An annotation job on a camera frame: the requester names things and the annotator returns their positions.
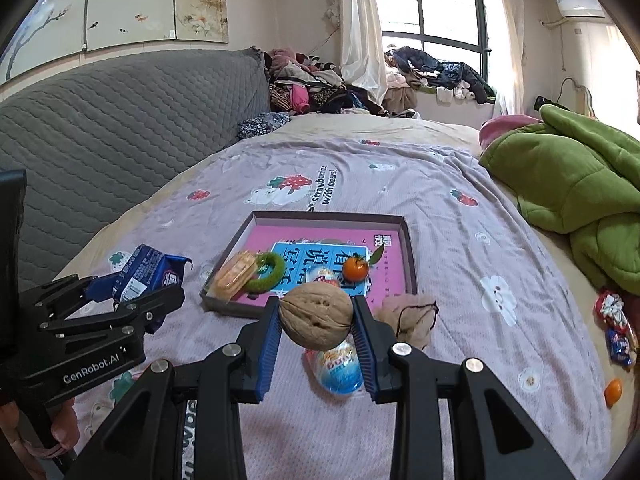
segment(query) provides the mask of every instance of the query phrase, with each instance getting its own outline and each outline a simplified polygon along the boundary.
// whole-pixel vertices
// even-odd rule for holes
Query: flower painting
[[[175,17],[180,40],[229,41],[226,0],[175,0]]]
[[[228,37],[226,0],[39,0],[0,55],[0,85],[82,51]]]
[[[174,0],[88,0],[88,50],[167,40],[175,31]]]
[[[39,0],[0,56],[0,84],[31,68],[79,52],[84,0]]]

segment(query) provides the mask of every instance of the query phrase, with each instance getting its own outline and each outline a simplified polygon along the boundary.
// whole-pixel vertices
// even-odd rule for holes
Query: window
[[[385,50],[410,46],[488,72],[483,0],[378,0]]]

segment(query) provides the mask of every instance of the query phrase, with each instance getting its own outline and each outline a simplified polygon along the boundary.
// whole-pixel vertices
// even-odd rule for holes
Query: hand
[[[72,449],[80,439],[78,417],[73,409],[74,403],[75,399],[66,400],[51,424],[53,438],[66,450]],[[11,447],[14,448],[16,455],[31,476],[36,480],[47,480],[47,476],[38,461],[30,455],[22,443],[17,431],[19,417],[20,411],[15,402],[0,406],[0,429],[2,429],[4,436]]]

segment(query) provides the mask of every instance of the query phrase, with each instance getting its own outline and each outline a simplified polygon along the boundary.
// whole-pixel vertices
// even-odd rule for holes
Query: air conditioner
[[[606,18],[597,0],[557,0],[560,14],[565,18]]]

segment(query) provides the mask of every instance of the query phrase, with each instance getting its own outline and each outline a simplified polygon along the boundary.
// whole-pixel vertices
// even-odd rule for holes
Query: wall
[[[561,17],[556,0],[546,0],[546,8],[550,20]],[[591,91],[601,122],[640,139],[636,81],[640,64],[617,27],[603,20],[572,19],[553,29],[552,41],[556,53],[552,98],[560,95],[562,80],[573,77]],[[581,99],[572,83],[565,83],[560,104],[580,111]]]
[[[533,109],[539,95],[551,98],[555,69],[551,31],[540,21],[547,21],[545,0],[524,0],[524,56],[522,75],[524,78],[524,111],[539,117]]]
[[[279,45],[276,18],[273,12],[275,0],[226,0],[228,14],[229,43],[210,43],[207,41],[147,41],[96,50],[94,52],[73,54],[63,59],[44,64],[23,75],[12,78],[0,86],[0,100],[25,88],[36,81],[59,72],[81,66],[96,60],[127,54],[138,54],[154,50],[179,48],[221,48],[238,50],[258,46],[270,50]]]
[[[310,53],[334,33],[335,27],[325,18],[329,0],[275,0],[278,33],[282,47],[296,52]],[[322,60],[340,63],[340,30],[335,31],[315,55]]]
[[[433,94],[417,93],[418,104],[416,111],[425,120],[445,124],[463,124],[477,130],[491,119],[494,105],[485,103],[479,105],[475,101],[458,101],[453,99],[450,104],[441,104]]]

